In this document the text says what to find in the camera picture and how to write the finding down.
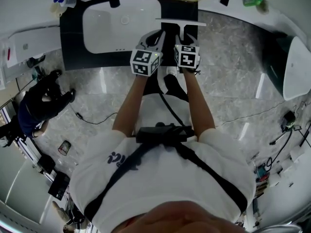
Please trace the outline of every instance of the black countertop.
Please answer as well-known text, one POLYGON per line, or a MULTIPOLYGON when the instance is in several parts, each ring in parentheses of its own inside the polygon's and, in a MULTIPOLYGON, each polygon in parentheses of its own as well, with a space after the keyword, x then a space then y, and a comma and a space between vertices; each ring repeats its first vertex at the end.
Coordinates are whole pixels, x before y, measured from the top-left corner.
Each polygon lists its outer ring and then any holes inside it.
MULTIPOLYGON (((91 5, 109 0, 77 1, 75 8, 68 8, 60 17, 60 33, 64 65, 66 70, 93 67, 129 66, 131 51, 91 53, 84 45, 82 17, 84 11, 91 5)), ((159 0, 161 17, 170 19, 198 20, 198 3, 178 0, 159 0)), ((177 24, 162 23, 161 28, 166 32, 164 41, 162 66, 175 66, 174 45, 175 35, 179 34, 177 24)), ((188 25, 185 34, 197 38, 198 26, 188 25)))

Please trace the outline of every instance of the white t-shirt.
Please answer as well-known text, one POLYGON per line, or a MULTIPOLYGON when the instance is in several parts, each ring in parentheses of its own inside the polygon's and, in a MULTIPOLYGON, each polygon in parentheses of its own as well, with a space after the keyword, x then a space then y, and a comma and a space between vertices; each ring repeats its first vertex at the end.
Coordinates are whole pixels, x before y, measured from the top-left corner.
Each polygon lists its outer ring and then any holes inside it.
MULTIPOLYGON (((176 114, 190 123, 189 104, 165 95, 176 114)), ((155 126, 175 123, 158 94, 144 97, 137 123, 155 126)), ((215 172, 234 184, 247 198, 255 193, 255 178, 236 142, 216 129, 203 132, 199 141, 183 143, 215 172)), ((107 131, 90 139, 69 187, 81 212, 103 192, 120 164, 137 148, 135 138, 119 131, 107 131)), ((128 171, 108 191, 92 223, 101 233, 110 233, 125 220, 144 214, 168 201, 193 201, 215 216, 236 221, 240 210, 229 195, 206 171, 178 155, 173 147, 159 145, 147 152, 140 165, 128 171)))

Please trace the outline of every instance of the bathroom sink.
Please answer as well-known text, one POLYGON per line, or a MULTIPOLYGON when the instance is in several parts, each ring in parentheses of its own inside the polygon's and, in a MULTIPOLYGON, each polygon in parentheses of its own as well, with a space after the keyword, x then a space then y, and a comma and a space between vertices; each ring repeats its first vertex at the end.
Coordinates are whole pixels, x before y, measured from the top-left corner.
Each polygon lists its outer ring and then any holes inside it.
POLYGON ((161 29, 161 5, 158 0, 120 0, 88 7, 83 14, 83 37, 91 53, 132 51, 140 38, 161 29))

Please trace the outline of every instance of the green bottle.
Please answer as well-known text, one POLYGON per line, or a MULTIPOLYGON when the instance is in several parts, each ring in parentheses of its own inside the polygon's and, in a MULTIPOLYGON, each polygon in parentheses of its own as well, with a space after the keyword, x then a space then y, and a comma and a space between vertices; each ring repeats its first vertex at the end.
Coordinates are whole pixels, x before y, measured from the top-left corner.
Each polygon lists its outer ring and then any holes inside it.
POLYGON ((260 5, 263 0, 243 0, 245 7, 260 5))

